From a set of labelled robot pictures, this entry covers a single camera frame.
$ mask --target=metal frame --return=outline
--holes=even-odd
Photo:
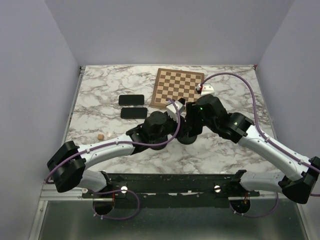
[[[73,111],[75,109],[75,104],[76,104],[76,101],[78,98],[80,86],[81,86],[81,83],[82,83],[82,80],[83,80],[83,77],[85,74],[85,69],[86,69],[86,66],[80,66],[80,73],[79,73],[79,78],[78,78],[78,82],[77,82],[77,86],[76,86],[76,91],[73,96],[72,105],[71,105],[70,112],[68,115],[68,119],[67,119],[67,123],[66,123],[66,127],[64,130],[63,139],[62,139],[61,144],[63,144],[66,141],[66,138],[68,135],[69,126],[70,126],[71,119],[73,116]],[[268,110],[267,105],[265,105],[265,106],[266,106],[267,114],[268,114],[268,117],[270,120],[270,125],[271,125],[274,139],[277,140],[277,134],[275,132],[272,118],[269,114],[269,110]],[[251,198],[257,199],[257,200],[266,200],[266,199],[274,199],[275,195],[272,192],[260,191],[259,197],[251,197]],[[279,198],[285,199],[286,197],[283,194],[279,194]],[[241,200],[241,199],[243,199],[243,198],[229,197],[229,200]],[[68,192],[65,192],[65,193],[58,193],[55,186],[44,183],[42,186],[41,195],[39,198],[39,203],[38,203],[35,217],[33,220],[33,224],[31,227],[29,240],[38,240],[40,237],[42,224],[43,224],[46,210],[47,210],[47,206],[48,206],[48,201],[93,201],[93,200],[95,200],[95,201],[111,201],[110,198],[84,199],[84,198],[82,198],[81,188],[74,188],[74,189],[72,189]],[[312,224],[312,221],[310,220],[310,215],[308,214],[309,211],[308,211],[307,206],[302,205],[302,204],[297,204],[297,207],[298,207],[298,211],[300,213],[301,221],[302,221],[305,233],[307,235],[307,238],[309,240],[318,240],[319,238],[316,234],[315,227]]]

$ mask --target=cable clip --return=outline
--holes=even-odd
[[[270,136],[268,136],[264,141],[267,143],[270,139]]]

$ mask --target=cable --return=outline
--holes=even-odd
[[[173,101],[171,98],[167,98],[166,99],[167,101],[170,101],[173,106],[174,106],[174,109],[176,111],[176,114],[178,116],[178,124],[177,124],[177,127],[176,127],[176,130],[174,132],[174,134],[172,135],[172,137],[170,139],[168,139],[167,141],[164,141],[164,142],[161,142],[161,143],[156,143],[156,144],[150,144],[150,143],[141,143],[141,142],[135,142],[135,141],[118,141],[118,142],[108,142],[108,143],[105,143],[105,144],[102,144],[102,145],[99,145],[99,146],[94,146],[92,148],[89,148],[90,151],[94,151],[94,150],[97,150],[97,149],[100,149],[100,148],[104,148],[104,147],[107,147],[107,146],[111,146],[111,145],[117,145],[117,144],[134,144],[134,145],[140,145],[140,146],[146,146],[146,147],[159,147],[159,146],[162,146],[162,145],[166,145],[168,143],[170,143],[173,139],[176,138],[176,136],[178,135],[178,132],[179,132],[179,129],[180,129],[180,125],[181,125],[181,119],[180,119],[180,113],[179,113],[179,110],[178,110],[178,107],[176,106],[175,104],[175,101]],[[46,184],[54,184],[53,181],[49,181],[49,178],[58,170],[58,168],[60,168],[62,165],[64,165],[66,162],[74,159],[75,157],[79,156],[79,155],[82,155],[82,154],[86,154],[87,153],[87,150],[83,150],[83,151],[80,151],[78,153],[75,153],[73,154],[72,156],[66,158],[65,160],[63,160],[62,162],[60,162],[54,169],[52,169],[49,174],[46,176],[45,178],[45,183]]]
[[[255,123],[255,128],[257,129],[257,131],[259,132],[259,134],[266,140],[267,143],[269,143],[271,146],[275,147],[276,149],[278,149],[280,152],[282,152],[283,154],[287,155],[288,157],[292,158],[293,160],[295,160],[296,162],[298,162],[299,164],[302,164],[314,171],[316,171],[318,174],[320,174],[320,169],[305,163],[304,161],[301,161],[299,158],[297,158],[296,156],[292,155],[290,152],[286,151],[285,149],[283,149],[282,147],[278,146],[276,143],[274,143],[273,141],[271,141],[270,139],[268,139],[268,137],[264,134],[264,132],[261,130],[259,123],[258,123],[258,114],[257,114],[257,103],[256,103],[256,99],[255,99],[255,94],[254,91],[252,89],[252,87],[250,86],[250,84],[248,83],[247,80],[245,80],[242,76],[235,74],[233,72],[220,72],[220,73],[216,73],[213,74],[211,76],[208,76],[205,80],[203,80],[203,82],[200,84],[201,86],[208,81],[209,79],[212,79],[216,76],[220,76],[220,75],[231,75],[234,77],[237,77],[238,79],[242,80],[245,85],[247,85],[247,87],[250,90],[251,93],[251,97],[252,97],[252,102],[253,102],[253,115],[254,115],[254,123]],[[320,197],[320,194],[313,194],[311,193],[310,196],[313,197]]]
[[[242,216],[242,217],[246,217],[246,218],[252,218],[252,219],[262,218],[262,217],[268,216],[269,214],[272,214],[272,213],[276,210],[276,208],[278,207],[278,205],[279,205],[279,194],[276,192],[275,195],[276,195],[276,197],[275,197],[275,205],[273,206],[273,208],[272,208],[270,211],[268,211],[268,212],[266,212],[266,213],[264,213],[264,214],[260,214],[260,215],[244,215],[243,213],[237,212],[237,211],[232,207],[232,205],[231,205],[230,202],[229,202],[229,206],[230,206],[232,212],[233,212],[234,214],[236,214],[236,215],[239,215],[239,216]]]
[[[105,191],[105,192],[92,192],[94,194],[97,194],[97,195],[105,195],[105,194],[113,194],[113,193],[119,193],[119,192],[123,192],[124,190],[113,190],[113,191]],[[93,208],[93,211],[94,211],[94,217],[95,216],[98,216],[102,219],[110,219],[110,220],[119,220],[119,221],[122,221],[122,220],[129,220],[133,217],[135,217],[139,211],[140,211],[140,200],[139,200],[139,197],[138,195],[134,192],[134,191],[131,191],[131,190],[125,190],[126,192],[128,193],[131,193],[132,195],[135,196],[136,198],[136,201],[137,201],[137,205],[136,205],[136,210],[134,213],[132,213],[131,215],[129,216],[125,216],[125,217],[113,217],[113,216],[107,216],[107,215],[99,215],[97,214],[97,211],[96,211],[96,206],[93,205],[92,208]]]

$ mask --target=table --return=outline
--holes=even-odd
[[[143,94],[148,114],[159,111],[149,106],[158,68],[201,72],[206,76],[220,72],[241,75],[255,92],[260,127],[273,136],[253,66],[108,65],[86,67],[67,141],[73,140],[76,145],[92,144],[98,141],[98,134],[113,139],[143,123],[141,119],[120,118],[122,107],[118,105],[118,98],[121,94]],[[241,80],[223,75],[209,83],[227,111],[254,119],[251,95]],[[113,158],[91,169],[108,173],[233,174],[239,169],[270,172],[275,167],[251,150],[204,128],[191,145],[182,145],[175,139],[163,150],[148,149],[132,156]]]

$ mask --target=wooden chessboard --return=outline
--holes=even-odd
[[[186,103],[197,101],[200,95],[196,93],[196,86],[204,77],[205,74],[200,72],[159,68],[150,105],[166,108],[166,98],[184,98]]]

